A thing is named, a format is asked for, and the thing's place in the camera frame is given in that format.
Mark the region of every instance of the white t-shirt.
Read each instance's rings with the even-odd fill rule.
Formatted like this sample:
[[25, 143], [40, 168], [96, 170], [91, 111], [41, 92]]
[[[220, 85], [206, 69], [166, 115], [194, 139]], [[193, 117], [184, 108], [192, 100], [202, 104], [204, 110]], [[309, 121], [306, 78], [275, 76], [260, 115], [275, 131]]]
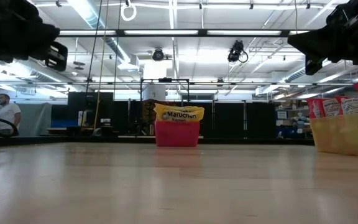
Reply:
[[[15, 121], [15, 114], [20, 112], [19, 106], [14, 103], [9, 103], [0, 107], [0, 118], [13, 123]], [[0, 122], [0, 130], [2, 129], [12, 129], [12, 127], [9, 124]]]

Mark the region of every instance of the table surface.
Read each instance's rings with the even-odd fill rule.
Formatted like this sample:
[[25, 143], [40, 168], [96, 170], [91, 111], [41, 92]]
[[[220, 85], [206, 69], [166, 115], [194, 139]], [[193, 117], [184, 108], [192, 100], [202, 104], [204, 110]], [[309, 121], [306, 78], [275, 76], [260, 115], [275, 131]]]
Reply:
[[358, 157], [311, 146], [0, 148], [0, 223], [358, 223]]

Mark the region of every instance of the red basket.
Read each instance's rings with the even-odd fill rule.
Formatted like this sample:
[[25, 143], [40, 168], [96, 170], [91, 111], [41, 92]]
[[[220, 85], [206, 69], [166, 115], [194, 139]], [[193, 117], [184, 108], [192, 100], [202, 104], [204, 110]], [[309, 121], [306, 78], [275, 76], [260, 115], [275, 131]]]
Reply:
[[155, 122], [157, 146], [195, 147], [199, 132], [200, 122]]

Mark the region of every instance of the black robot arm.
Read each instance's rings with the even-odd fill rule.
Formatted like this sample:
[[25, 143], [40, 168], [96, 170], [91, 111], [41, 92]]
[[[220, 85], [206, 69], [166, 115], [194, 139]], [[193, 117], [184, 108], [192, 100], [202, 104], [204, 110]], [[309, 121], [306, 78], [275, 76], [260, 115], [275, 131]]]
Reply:
[[44, 60], [46, 66], [64, 71], [67, 48], [55, 39], [60, 29], [44, 24], [38, 9], [26, 0], [0, 0], [0, 60]]
[[358, 0], [338, 5], [326, 24], [322, 29], [288, 37], [288, 43], [306, 55], [307, 75], [318, 72], [326, 59], [333, 63], [352, 60], [358, 65]]

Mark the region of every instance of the person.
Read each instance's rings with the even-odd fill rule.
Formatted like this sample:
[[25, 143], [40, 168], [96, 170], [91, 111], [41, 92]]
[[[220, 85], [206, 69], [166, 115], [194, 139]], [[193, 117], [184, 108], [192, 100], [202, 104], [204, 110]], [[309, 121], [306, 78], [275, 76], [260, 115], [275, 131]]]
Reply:
[[[7, 94], [0, 94], [0, 118], [13, 123], [19, 128], [20, 121], [22, 119], [21, 110], [17, 104], [9, 103], [11, 97]], [[13, 128], [3, 122], [0, 122], [0, 133], [12, 134]]]

